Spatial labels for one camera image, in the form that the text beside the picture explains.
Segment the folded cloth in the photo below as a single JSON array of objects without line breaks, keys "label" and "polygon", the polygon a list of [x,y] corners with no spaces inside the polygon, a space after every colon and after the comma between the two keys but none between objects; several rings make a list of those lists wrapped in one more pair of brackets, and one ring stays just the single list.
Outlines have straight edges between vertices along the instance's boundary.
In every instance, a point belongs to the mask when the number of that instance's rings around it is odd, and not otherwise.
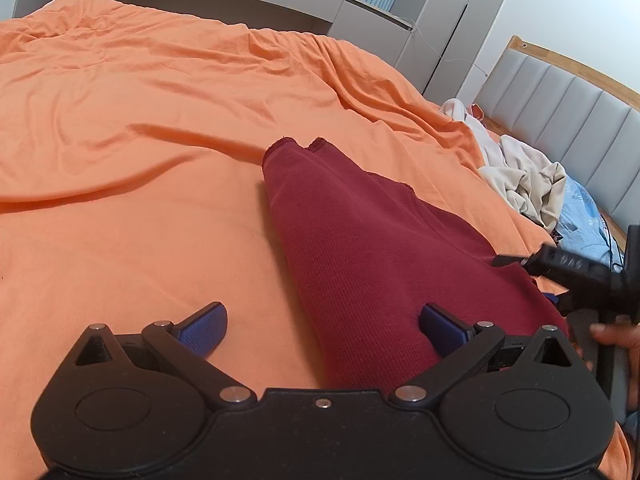
[{"label": "folded cloth", "polygon": [[366,173],[324,139],[307,149],[279,140],[262,171],[331,386],[389,392],[439,361],[418,328],[426,303],[511,334],[542,324],[566,331],[520,266],[490,265],[495,252],[471,225]]},{"label": "folded cloth", "polygon": [[466,123],[480,146],[485,166],[482,178],[516,211],[544,227],[554,230],[564,201],[566,173],[559,162],[513,137],[500,136],[498,143],[458,99],[446,101],[441,111]]}]

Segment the wrinkled fabric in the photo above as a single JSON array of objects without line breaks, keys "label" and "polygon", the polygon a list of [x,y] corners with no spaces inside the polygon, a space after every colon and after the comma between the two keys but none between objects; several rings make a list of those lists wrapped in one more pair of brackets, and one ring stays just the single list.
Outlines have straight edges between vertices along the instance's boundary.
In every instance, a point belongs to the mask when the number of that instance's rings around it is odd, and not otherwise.
[{"label": "wrinkled fabric", "polygon": [[498,252],[550,238],[479,176],[469,128],[332,38],[113,0],[0,22],[0,470],[44,464],[31,409],[87,325],[137,333],[222,301],[209,357],[260,395],[325,384],[260,163],[290,136],[410,184]]},{"label": "wrinkled fabric", "polygon": [[462,218],[367,173],[324,139],[270,147],[262,164],[273,224],[318,335],[331,387],[389,393],[440,360],[418,327],[427,303],[473,325],[532,335],[564,319],[519,264]]},{"label": "wrinkled fabric", "polygon": [[566,173],[559,162],[513,137],[500,136],[496,144],[480,121],[466,113],[464,105],[450,99],[443,113],[471,127],[481,147],[482,178],[516,211],[550,233],[556,227],[564,201]]}]

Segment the bed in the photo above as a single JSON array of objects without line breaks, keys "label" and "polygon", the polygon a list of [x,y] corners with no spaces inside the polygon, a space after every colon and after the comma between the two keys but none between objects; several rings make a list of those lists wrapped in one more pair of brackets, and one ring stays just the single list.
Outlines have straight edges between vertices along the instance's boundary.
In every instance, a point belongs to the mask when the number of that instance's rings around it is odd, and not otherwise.
[{"label": "bed", "polygon": [[640,94],[513,36],[476,101],[490,130],[539,149],[588,190],[624,250],[640,221]]},{"label": "bed", "polygon": [[[324,384],[262,181],[281,137],[324,137],[497,252],[552,243],[482,180],[464,123],[347,42],[113,0],[55,0],[0,37],[4,478],[44,471],[30,412],[92,322],[135,333],[221,301],[211,362],[258,393]],[[626,467],[622,445],[610,457]]]}]

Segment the beige cloth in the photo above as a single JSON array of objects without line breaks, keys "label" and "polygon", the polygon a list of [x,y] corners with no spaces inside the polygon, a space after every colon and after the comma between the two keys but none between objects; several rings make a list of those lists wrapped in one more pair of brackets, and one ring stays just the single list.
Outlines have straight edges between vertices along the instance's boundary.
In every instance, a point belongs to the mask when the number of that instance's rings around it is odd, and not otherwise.
[{"label": "beige cloth", "polygon": [[544,153],[510,136],[498,143],[484,126],[457,99],[441,108],[453,120],[465,122],[476,136],[485,166],[479,168],[484,180],[516,211],[553,231],[564,203],[566,173],[559,162],[551,162]]}]

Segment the human hand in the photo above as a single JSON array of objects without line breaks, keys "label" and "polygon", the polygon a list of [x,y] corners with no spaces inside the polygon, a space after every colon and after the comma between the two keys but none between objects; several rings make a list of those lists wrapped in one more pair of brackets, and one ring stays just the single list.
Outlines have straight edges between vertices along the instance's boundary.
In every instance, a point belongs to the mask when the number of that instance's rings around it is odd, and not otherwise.
[{"label": "human hand", "polygon": [[640,362],[640,325],[592,324],[591,336],[601,345],[615,345],[629,352],[629,392],[627,407],[638,409],[638,365]]}]

